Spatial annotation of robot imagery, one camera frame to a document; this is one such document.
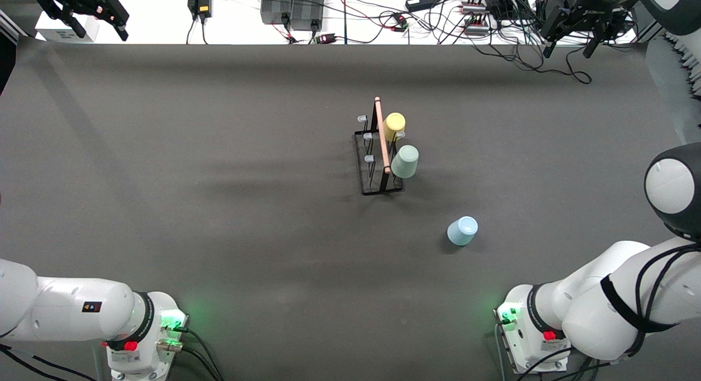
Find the table surface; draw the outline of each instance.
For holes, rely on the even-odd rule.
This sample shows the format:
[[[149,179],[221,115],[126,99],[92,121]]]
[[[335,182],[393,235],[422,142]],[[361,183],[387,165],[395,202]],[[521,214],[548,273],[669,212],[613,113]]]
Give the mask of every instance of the table surface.
[[[188,29],[192,25],[192,17],[186,7],[187,0],[120,0],[130,14],[127,31],[130,36],[128,44],[186,44]],[[260,0],[212,0],[212,17],[205,23],[205,38],[209,44],[287,44],[280,35],[281,25],[265,25],[260,18]],[[459,31],[454,31],[454,24],[459,24],[464,18],[456,7],[461,0],[451,0],[443,7],[436,7],[428,14],[428,10],[419,11],[416,16],[424,21],[430,21],[439,30],[428,32],[420,27],[417,20],[410,19],[410,30],[407,32],[392,32],[381,29],[379,20],[365,17],[376,17],[384,11],[396,9],[405,10],[406,0],[346,0],[348,38],[359,41],[373,41],[373,44],[526,44],[533,43],[526,39],[523,31],[517,28],[505,29],[503,37],[494,34],[493,37],[471,37],[458,39]],[[322,33],[335,33],[343,36],[343,0],[326,0]],[[59,20],[57,26],[63,27]],[[492,17],[490,24],[495,24]],[[311,32],[291,33],[298,40],[308,40]],[[633,41],[634,31],[616,40],[616,43]],[[586,34],[577,33],[566,37],[562,45],[581,44]],[[204,44],[202,28],[196,22],[189,39],[190,44]],[[122,44],[116,32],[109,24],[100,21],[100,31],[95,43]]]
[[[23,39],[0,97],[2,257],[173,295],[228,379],[494,381],[511,287],[670,237],[642,183],[679,139],[641,54],[574,57],[585,86],[459,47],[336,51]],[[389,197],[355,170],[375,96],[421,154]],[[458,249],[464,215],[480,232]],[[698,326],[599,380],[693,379]],[[18,346],[95,374],[90,344]],[[178,356],[172,381],[205,378]]]

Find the black strap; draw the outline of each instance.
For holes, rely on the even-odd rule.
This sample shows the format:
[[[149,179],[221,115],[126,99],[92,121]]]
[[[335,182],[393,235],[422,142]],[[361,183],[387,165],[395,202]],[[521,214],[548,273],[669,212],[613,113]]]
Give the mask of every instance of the black strap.
[[[141,296],[143,299],[143,305],[146,307],[146,313],[143,315],[143,321],[140,326],[134,331],[134,333],[131,334],[131,336],[127,337],[126,339],[121,339],[121,340],[108,340],[107,341],[107,346],[112,348],[115,351],[123,351],[124,350],[124,344],[129,342],[129,341],[136,341],[137,343],[140,343],[141,340],[146,336],[148,333],[148,330],[151,329],[151,325],[153,324],[153,317],[155,315],[155,311],[153,308],[153,301],[151,298],[148,296],[147,293],[145,292],[137,292],[134,291],[135,294],[138,296]]]
[[[601,281],[601,290],[604,292],[606,298],[616,312],[618,312],[618,314],[629,324],[633,325],[634,328],[644,333],[656,333],[666,331],[667,329],[676,326],[676,324],[666,325],[658,324],[655,321],[646,321],[642,316],[636,314],[636,312],[628,307],[628,304],[626,304],[618,295],[616,288],[613,286],[613,282],[611,282],[611,279],[608,278],[609,276],[604,277]]]
[[[541,315],[538,314],[538,311],[536,309],[536,293],[538,293],[538,289],[541,289],[541,286],[543,286],[543,284],[534,285],[533,289],[531,289],[531,292],[528,292],[528,297],[526,298],[526,309],[528,309],[528,315],[531,317],[533,325],[541,333],[548,331],[554,332],[556,339],[564,339],[565,333],[563,331],[561,331],[560,329],[555,329],[553,328],[553,326],[546,324],[545,321],[541,318]]]

